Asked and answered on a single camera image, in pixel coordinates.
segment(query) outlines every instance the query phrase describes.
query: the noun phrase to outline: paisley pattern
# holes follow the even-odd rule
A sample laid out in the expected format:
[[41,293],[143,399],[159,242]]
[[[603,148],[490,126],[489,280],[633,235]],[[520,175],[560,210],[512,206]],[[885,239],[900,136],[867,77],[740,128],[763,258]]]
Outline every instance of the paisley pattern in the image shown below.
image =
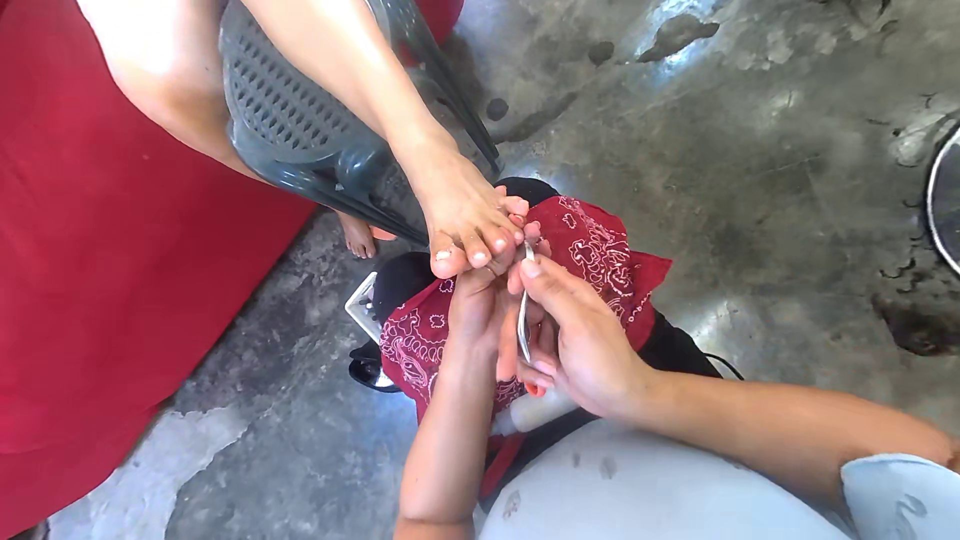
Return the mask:
[[[553,259],[593,286],[620,317],[631,345],[639,349],[653,327],[650,294],[663,281],[670,261],[630,251],[626,229],[618,218],[577,199],[547,199],[530,209],[528,219],[540,221]],[[417,402],[418,420],[430,403],[444,355],[446,314],[454,286],[454,280],[434,281],[383,324],[383,370]],[[516,380],[498,383],[494,414],[524,393]]]

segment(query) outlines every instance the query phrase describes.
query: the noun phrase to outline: bare foot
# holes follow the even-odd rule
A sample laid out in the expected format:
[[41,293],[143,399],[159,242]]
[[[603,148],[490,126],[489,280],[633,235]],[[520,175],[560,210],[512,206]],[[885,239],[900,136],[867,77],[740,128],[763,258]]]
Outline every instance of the bare foot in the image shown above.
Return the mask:
[[373,234],[367,222],[347,215],[339,210],[340,225],[344,228],[344,238],[347,240],[347,249],[360,258],[371,258],[376,255],[376,246],[373,244]]

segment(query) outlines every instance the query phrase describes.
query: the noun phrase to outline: concrete floor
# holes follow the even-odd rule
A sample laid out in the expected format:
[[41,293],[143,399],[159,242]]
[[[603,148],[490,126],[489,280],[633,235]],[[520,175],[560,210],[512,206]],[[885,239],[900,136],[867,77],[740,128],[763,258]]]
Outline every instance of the concrete floor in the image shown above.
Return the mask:
[[[488,122],[505,174],[673,258],[655,301],[703,349],[960,435],[960,279],[915,208],[960,114],[960,4],[467,0],[460,20],[447,49],[470,98],[509,107]],[[61,513],[54,540],[389,538],[413,404],[348,378],[364,336],[343,312],[375,263],[320,215],[155,446]],[[150,497],[122,508],[136,486]]]

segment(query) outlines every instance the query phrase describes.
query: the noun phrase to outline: plastic chair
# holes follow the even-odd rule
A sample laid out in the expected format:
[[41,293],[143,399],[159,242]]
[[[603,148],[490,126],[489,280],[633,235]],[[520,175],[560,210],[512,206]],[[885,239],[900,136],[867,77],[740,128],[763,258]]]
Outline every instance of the plastic chair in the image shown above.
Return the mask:
[[[395,50],[406,46],[423,62],[444,104],[498,172],[490,134],[468,106],[417,6],[409,0],[368,4]],[[230,0],[221,19],[220,52],[230,111],[228,136],[253,172],[384,231],[428,243],[423,227],[371,199],[377,185],[396,171],[386,141],[284,59],[239,0]]]

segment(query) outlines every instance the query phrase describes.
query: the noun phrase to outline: red fabric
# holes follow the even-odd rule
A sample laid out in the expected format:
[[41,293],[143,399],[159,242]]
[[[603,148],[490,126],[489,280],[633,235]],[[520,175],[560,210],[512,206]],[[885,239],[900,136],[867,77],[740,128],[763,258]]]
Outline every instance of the red fabric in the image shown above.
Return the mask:
[[453,34],[453,26],[464,9],[464,0],[417,0],[423,20],[438,43]]
[[143,116],[75,0],[10,0],[0,73],[6,538],[109,475],[314,205]]
[[[569,197],[553,197],[530,209],[528,219],[540,221],[552,258],[583,278],[620,317],[634,350],[654,324],[650,294],[663,282],[671,261],[630,251],[623,222],[594,205]],[[417,403],[417,420],[430,402],[434,378],[444,354],[453,280],[436,280],[383,324],[380,351],[383,371]],[[523,395],[516,380],[496,386],[493,413]]]

